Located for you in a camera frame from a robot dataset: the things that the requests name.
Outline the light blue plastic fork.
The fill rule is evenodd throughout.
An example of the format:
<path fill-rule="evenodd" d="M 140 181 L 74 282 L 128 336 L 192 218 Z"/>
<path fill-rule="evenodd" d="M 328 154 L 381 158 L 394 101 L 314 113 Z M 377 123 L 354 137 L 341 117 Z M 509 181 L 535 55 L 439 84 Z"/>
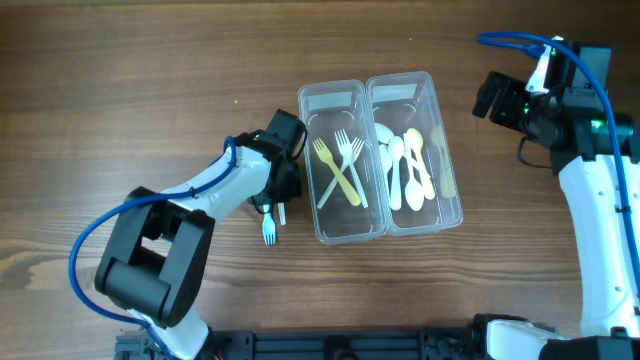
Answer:
<path fill-rule="evenodd" d="M 267 246 L 273 246 L 277 243 L 277 231 L 276 224 L 273 218 L 272 207 L 270 204 L 264 204 L 263 210 L 263 222 L 262 233 L 263 239 Z"/>

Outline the yellow plastic fork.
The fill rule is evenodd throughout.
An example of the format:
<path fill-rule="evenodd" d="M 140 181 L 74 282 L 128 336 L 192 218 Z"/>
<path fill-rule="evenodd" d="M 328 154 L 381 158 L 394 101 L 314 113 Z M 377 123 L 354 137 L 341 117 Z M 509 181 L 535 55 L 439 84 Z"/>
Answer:
<path fill-rule="evenodd" d="M 312 144 L 320 160 L 325 164 L 327 164 L 331 169 L 331 171 L 333 172 L 335 179 L 337 180 L 341 189 L 345 193 L 349 203 L 353 206 L 360 205 L 361 204 L 360 196 L 358 195 L 354 187 L 351 185 L 351 183 L 347 180 L 347 178 L 336 166 L 333 160 L 332 153 L 328 149 L 326 144 L 323 142 L 323 140 L 320 138 L 317 138 L 312 142 Z"/>

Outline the white fork angled top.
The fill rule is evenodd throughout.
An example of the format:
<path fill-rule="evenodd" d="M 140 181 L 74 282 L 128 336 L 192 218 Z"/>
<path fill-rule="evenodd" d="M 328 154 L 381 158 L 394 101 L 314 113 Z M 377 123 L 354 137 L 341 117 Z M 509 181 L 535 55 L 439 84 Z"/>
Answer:
<path fill-rule="evenodd" d="M 362 187 L 360 177 L 354 165 L 355 161 L 357 160 L 363 148 L 364 141 L 359 138 L 355 138 L 353 141 L 350 141 L 344 129 L 336 131 L 334 135 L 338 145 L 339 152 L 343 157 L 343 165 L 349 166 L 356 190 L 361 199 L 361 204 L 364 208 L 367 208 L 368 202 L 366 199 L 366 195 Z"/>

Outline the yellow plastic spoon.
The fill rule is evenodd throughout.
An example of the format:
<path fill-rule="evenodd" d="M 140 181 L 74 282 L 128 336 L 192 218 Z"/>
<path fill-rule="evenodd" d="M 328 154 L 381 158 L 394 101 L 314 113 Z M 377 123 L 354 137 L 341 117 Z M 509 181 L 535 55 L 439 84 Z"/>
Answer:
<path fill-rule="evenodd" d="M 405 135 L 409 148 L 415 154 L 415 161 L 420 173 L 420 183 L 424 196 L 427 200 L 433 200 L 435 198 L 435 188 L 422 156 L 424 139 L 416 128 L 409 128 Z"/>

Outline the white spoon horizontal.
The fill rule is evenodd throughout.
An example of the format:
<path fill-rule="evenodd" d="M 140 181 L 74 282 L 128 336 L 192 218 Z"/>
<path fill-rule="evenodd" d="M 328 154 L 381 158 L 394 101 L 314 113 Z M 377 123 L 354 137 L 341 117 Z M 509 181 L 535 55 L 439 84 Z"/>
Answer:
<path fill-rule="evenodd" d="M 395 134 L 385 125 L 381 123 L 375 124 L 376 137 L 379 143 L 388 144 Z"/>

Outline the white spoon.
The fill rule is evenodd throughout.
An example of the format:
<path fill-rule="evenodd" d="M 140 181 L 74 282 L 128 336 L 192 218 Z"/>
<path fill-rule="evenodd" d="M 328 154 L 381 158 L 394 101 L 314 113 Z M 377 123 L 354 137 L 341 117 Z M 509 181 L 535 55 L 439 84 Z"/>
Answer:
<path fill-rule="evenodd" d="M 392 156 L 389 153 L 387 144 L 379 145 L 379 153 L 383 170 L 383 179 L 385 181 L 386 191 L 390 193 L 390 181 L 389 181 L 389 172 L 392 169 L 393 160 Z"/>
<path fill-rule="evenodd" d="M 392 157 L 392 178 L 390 188 L 390 208 L 398 211 L 401 208 L 400 160 L 404 155 L 404 142 L 399 136 L 393 136 L 388 144 Z"/>
<path fill-rule="evenodd" d="M 404 146 L 404 157 L 406 159 L 409 176 L 409 180 L 405 186 L 406 202 L 413 211 L 418 212 L 424 204 L 424 196 L 422 187 L 414 176 L 413 159 L 408 145 Z"/>

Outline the white spoon bottom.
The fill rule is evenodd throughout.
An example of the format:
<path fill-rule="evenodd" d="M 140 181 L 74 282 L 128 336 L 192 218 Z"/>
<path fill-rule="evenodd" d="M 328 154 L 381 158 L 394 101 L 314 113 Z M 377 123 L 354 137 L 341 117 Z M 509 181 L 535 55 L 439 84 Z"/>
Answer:
<path fill-rule="evenodd" d="M 413 159 L 408 145 L 404 146 L 404 157 L 406 159 L 409 176 L 409 180 L 405 186 L 406 202 L 413 211 L 418 212 L 424 204 L 424 196 L 422 187 L 414 176 Z"/>

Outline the white spoon top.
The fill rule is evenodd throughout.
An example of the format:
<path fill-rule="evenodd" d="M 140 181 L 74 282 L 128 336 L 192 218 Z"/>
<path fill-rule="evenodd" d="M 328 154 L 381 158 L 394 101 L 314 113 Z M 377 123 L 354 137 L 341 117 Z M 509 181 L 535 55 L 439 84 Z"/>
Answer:
<path fill-rule="evenodd" d="M 389 181 L 389 172 L 392 169 L 393 160 L 392 156 L 389 153 L 387 144 L 379 145 L 379 153 L 383 170 L 383 179 L 385 181 L 386 191 L 390 193 L 390 181 Z"/>

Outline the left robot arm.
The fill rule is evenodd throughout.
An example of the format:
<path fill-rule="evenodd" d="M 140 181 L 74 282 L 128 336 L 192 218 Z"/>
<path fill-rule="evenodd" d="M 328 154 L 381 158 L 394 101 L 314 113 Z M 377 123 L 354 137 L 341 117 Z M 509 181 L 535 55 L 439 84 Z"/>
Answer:
<path fill-rule="evenodd" d="M 301 194 L 296 162 L 304 123 L 278 110 L 264 130 L 229 136 L 222 154 L 185 183 L 139 187 L 98 221 L 116 220 L 94 278 L 167 359 L 217 359 L 211 328 L 194 302 L 217 222 L 244 202 L 269 216 Z"/>

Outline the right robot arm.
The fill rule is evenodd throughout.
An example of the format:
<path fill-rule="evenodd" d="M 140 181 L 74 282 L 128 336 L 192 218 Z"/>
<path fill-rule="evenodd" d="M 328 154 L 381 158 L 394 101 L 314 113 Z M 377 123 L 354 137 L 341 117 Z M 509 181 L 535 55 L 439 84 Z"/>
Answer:
<path fill-rule="evenodd" d="M 479 314 L 465 352 L 486 359 L 635 359 L 639 355 L 639 128 L 605 90 L 611 49 L 522 32 L 481 44 L 537 60 L 528 81 L 493 72 L 473 114 L 546 148 L 567 200 L 582 283 L 580 335 L 513 316 Z"/>

